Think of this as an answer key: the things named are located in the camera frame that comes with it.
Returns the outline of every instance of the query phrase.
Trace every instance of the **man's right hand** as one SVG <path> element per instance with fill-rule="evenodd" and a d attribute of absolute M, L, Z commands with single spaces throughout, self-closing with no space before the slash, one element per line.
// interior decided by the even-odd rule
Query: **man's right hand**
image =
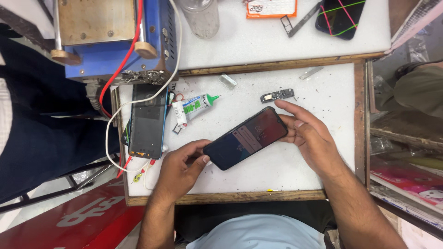
<path fill-rule="evenodd" d="M 337 166 L 345 165 L 334 139 L 321 120 L 303 107 L 287 101 L 276 100 L 275 104 L 293 115 L 279 114 L 288 128 L 286 137 L 279 141 L 297 145 L 306 163 L 321 178 L 333 176 Z"/>

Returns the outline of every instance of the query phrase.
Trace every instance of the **person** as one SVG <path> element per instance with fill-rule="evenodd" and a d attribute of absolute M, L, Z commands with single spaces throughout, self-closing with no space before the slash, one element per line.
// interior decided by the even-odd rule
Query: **person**
<path fill-rule="evenodd" d="M 411 62 L 395 71 L 397 82 L 380 101 L 380 111 L 419 110 L 443 118 L 443 60 Z"/>
<path fill-rule="evenodd" d="M 300 106 L 281 100 L 276 100 L 275 105 L 293 115 L 280 115 L 289 130 L 280 141 L 297 146 L 306 163 L 321 178 L 344 246 L 349 249 L 406 249 L 399 234 L 341 158 L 326 125 Z M 182 206 L 175 206 L 175 201 L 194 186 L 209 162 L 210 158 L 202 154 L 202 148 L 210 142 L 193 141 L 165 156 L 158 182 L 148 200 L 137 248 L 174 248 L 174 227 L 177 236 L 190 238 L 189 233 L 200 233 L 198 239 L 188 241 L 188 249 L 326 247 L 321 229 L 309 226 L 309 222 L 276 214 L 274 204 L 268 206 L 267 213 L 264 210 L 253 211 L 223 222 L 217 215 L 195 220 L 196 213 L 199 216 L 206 205 L 199 205 L 202 208 L 194 210 L 194 213 L 188 210 L 185 218 L 178 217 L 176 210 Z M 192 158 L 194 162 L 188 167 L 187 163 Z M 308 208 L 299 217 L 311 214 L 312 210 Z"/>
<path fill-rule="evenodd" d="M 111 110 L 110 94 L 104 105 Z M 106 156 L 106 122 L 53 116 L 99 116 L 85 84 L 36 50 L 0 35 L 0 204 L 45 181 Z M 120 151 L 109 129 L 109 153 Z"/>

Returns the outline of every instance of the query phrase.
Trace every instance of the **dark jeans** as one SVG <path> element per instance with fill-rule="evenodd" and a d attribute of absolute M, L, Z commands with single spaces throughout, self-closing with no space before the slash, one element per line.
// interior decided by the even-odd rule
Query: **dark jeans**
<path fill-rule="evenodd" d="M 64 67 L 37 51 L 0 37 L 12 100 L 12 127 L 0 155 L 0 203 L 21 196 L 45 181 L 106 156 L 106 122 L 65 115 L 98 116 L 85 84 L 65 79 Z M 104 104 L 110 108 L 109 94 Z M 118 131 L 109 128 L 109 153 L 119 152 Z"/>
<path fill-rule="evenodd" d="M 320 233 L 337 229 L 332 207 L 326 200 L 251 202 L 208 205 L 176 205 L 174 229 L 177 242 L 193 242 L 229 219 L 246 214 L 280 214 L 299 220 Z"/>

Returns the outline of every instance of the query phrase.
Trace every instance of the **metal plate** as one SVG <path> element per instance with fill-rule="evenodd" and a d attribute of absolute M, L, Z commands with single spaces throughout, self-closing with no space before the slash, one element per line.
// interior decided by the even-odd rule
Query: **metal plate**
<path fill-rule="evenodd" d="M 133 0 L 58 0 L 62 45 L 131 40 Z"/>

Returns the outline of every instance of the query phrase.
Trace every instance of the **wooden frame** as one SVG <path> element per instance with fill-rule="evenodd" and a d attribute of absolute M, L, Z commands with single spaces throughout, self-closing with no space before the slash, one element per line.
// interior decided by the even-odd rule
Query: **wooden frame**
<path fill-rule="evenodd" d="M 367 70 L 365 59 L 383 56 L 383 53 L 358 54 L 348 56 L 336 56 L 328 58 L 293 60 L 284 62 L 268 62 L 251 65 L 226 66 L 207 69 L 181 70 L 179 76 L 195 76 L 205 74 L 238 74 L 269 70 L 283 70 L 292 68 L 304 68 L 311 66 L 326 66 L 343 63 L 354 63 L 355 75 L 355 175 L 368 186 L 369 184 L 369 157 L 368 151 L 368 94 L 367 94 Z M 122 134 L 123 123 L 121 115 L 118 115 L 119 134 Z M 122 164 L 126 161 L 124 153 L 121 155 Z M 126 204 L 128 206 L 146 205 L 149 196 L 129 196 L 126 172 L 123 175 Z M 234 203 L 234 202 L 268 202 L 268 201 L 294 201 L 294 200 L 322 200 L 327 199 L 326 193 L 321 190 L 305 191 L 275 191 L 275 192 L 240 192 L 222 194 L 194 194 L 185 195 L 176 204 L 211 204 L 211 203 Z"/>

